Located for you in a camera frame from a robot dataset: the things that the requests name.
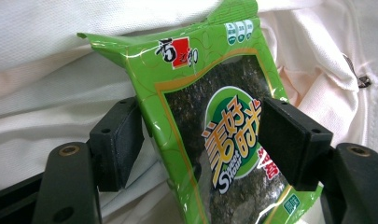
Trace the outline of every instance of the white fabric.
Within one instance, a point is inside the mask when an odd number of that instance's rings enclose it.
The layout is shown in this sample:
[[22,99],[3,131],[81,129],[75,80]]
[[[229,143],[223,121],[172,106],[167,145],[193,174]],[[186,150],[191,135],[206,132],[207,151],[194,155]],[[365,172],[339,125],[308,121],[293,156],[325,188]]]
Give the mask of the white fabric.
[[[91,53],[77,32],[181,26],[201,21],[220,1],[0,0],[0,189],[42,172],[53,148],[86,141],[116,101],[134,95],[123,69]],[[354,142],[378,151],[378,0],[258,2],[290,102],[333,131],[334,146]],[[359,77],[369,76],[370,87],[357,88],[343,54]],[[101,194],[105,221],[181,222],[165,179],[147,137],[130,186]]]

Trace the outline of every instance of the red logo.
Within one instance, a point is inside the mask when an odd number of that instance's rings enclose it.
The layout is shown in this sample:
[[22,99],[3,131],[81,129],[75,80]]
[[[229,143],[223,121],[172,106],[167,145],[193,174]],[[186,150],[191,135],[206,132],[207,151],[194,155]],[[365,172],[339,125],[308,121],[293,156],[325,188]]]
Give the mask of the red logo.
[[276,177],[279,174],[279,169],[275,165],[275,163],[271,160],[268,153],[264,150],[263,147],[259,148],[258,150],[259,155],[259,165],[258,168],[263,168],[265,171],[267,178],[269,180],[272,180],[274,177]]
[[156,55],[159,54],[162,55],[165,62],[172,64],[173,69],[187,65],[191,67],[193,63],[198,62],[198,50],[189,47],[188,37],[159,40]]

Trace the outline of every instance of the bolt hole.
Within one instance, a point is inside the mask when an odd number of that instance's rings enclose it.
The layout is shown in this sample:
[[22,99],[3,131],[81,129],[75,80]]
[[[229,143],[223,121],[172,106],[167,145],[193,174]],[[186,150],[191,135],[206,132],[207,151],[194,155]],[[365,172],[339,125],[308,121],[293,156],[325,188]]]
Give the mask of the bolt hole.
[[75,211],[73,210],[73,207],[65,207],[54,214],[54,217],[52,220],[56,223],[62,223],[65,222],[67,219],[69,219]]
[[370,156],[370,153],[369,151],[363,149],[363,148],[359,148],[359,147],[350,147],[348,148],[351,152],[353,152],[354,154],[357,154],[358,156],[362,156],[362,157],[368,157]]
[[80,147],[72,145],[72,146],[67,146],[60,149],[59,154],[60,156],[64,156],[64,157],[71,156],[77,153],[79,150],[80,150]]
[[312,129],[311,130],[313,133],[321,133],[319,129]]
[[102,129],[101,132],[102,133],[110,133],[110,129]]

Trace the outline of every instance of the green packaging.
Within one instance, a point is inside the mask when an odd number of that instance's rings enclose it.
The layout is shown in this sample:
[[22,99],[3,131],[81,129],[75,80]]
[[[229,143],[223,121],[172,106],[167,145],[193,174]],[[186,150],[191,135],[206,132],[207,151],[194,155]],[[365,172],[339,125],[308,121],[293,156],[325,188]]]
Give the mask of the green packaging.
[[164,33],[78,34],[129,74],[187,223],[294,223],[320,193],[295,191],[257,141],[262,98],[287,100],[257,10],[226,0]]

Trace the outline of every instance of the green oval logo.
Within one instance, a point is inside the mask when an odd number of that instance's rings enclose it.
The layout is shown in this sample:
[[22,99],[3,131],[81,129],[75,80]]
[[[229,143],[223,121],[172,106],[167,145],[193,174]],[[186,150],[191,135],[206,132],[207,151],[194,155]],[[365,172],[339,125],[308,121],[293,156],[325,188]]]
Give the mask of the green oval logo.
[[229,37],[229,44],[230,45],[233,45],[235,43],[235,41],[236,41],[236,37],[235,36],[230,36]]
[[208,103],[203,137],[212,183],[222,194],[233,179],[248,175],[258,162],[260,113],[261,101],[233,86],[217,91]]
[[245,40],[245,35],[238,35],[238,42],[242,42]]

